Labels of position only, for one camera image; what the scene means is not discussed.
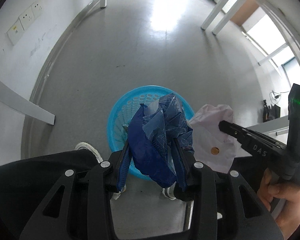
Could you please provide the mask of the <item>white wall socket panel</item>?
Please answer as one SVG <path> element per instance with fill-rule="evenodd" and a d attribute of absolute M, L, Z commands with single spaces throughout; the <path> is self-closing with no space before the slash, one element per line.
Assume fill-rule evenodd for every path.
<path fill-rule="evenodd" d="M 32 3 L 23 13 L 21 13 L 16 22 L 7 31 L 7 36 L 13 46 L 21 39 L 25 31 L 42 14 L 43 6 L 40 0 Z"/>

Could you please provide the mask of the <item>white left sneaker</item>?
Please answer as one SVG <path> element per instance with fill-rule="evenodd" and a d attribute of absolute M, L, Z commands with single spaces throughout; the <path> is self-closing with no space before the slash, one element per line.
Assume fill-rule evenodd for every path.
<path fill-rule="evenodd" d="M 91 146 L 89 143 L 87 142 L 79 142 L 74 150 L 88 150 L 90 151 L 94 156 L 95 158 L 97 159 L 98 163 L 101 163 L 103 161 L 103 158 L 101 157 L 100 153 L 98 152 L 97 149 L 95 149 L 93 146 Z M 121 196 L 122 193 L 124 193 L 126 191 L 126 185 L 122 188 L 122 190 L 119 192 L 119 193 L 113 193 L 113 196 L 112 198 L 114 200 L 117 200 L 119 199 L 119 197 Z"/>

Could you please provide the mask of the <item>white right sneaker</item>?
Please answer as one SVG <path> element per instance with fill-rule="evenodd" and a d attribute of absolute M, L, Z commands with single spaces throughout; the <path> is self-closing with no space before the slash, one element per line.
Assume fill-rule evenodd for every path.
<path fill-rule="evenodd" d="M 169 200 L 176 200 L 174 195 L 174 188 L 176 183 L 173 183 L 170 187 L 162 188 L 161 193 L 164 197 L 168 198 Z"/>

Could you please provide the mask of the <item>white sneaker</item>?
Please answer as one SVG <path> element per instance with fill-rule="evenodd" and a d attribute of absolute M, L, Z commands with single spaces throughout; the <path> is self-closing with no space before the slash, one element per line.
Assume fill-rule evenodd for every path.
<path fill-rule="evenodd" d="M 168 198 L 169 200 L 176 200 L 174 195 L 174 188 L 176 183 L 173 183 L 170 187 L 162 188 L 161 193 L 164 197 Z"/>
<path fill-rule="evenodd" d="M 95 158 L 97 159 L 98 163 L 101 163 L 103 161 L 103 158 L 101 157 L 100 153 L 98 152 L 97 149 L 95 149 L 93 146 L 91 146 L 89 143 L 87 142 L 79 142 L 74 150 L 88 150 L 90 151 L 94 156 Z M 126 185 L 122 188 L 122 190 L 119 192 L 119 193 L 113 193 L 113 196 L 112 198 L 114 200 L 117 200 L 119 199 L 119 197 L 121 196 L 122 193 L 124 193 L 126 191 Z"/>

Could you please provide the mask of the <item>pink white paper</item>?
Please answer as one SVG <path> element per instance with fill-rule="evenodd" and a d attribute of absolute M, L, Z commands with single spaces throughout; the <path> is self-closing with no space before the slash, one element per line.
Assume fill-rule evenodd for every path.
<path fill-rule="evenodd" d="M 237 141 L 219 130 L 221 121 L 232 123 L 234 113 L 228 105 L 207 105 L 200 108 L 189 121 L 194 157 L 212 170 L 228 173 L 237 153 Z"/>

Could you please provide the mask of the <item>person's black trousers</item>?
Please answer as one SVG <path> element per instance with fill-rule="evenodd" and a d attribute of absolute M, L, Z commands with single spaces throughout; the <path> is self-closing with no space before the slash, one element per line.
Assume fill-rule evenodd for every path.
<path fill-rule="evenodd" d="M 98 152 L 81 149 L 0 166 L 0 239 L 19 239 L 38 205 L 65 171 L 85 172 L 102 160 Z"/>

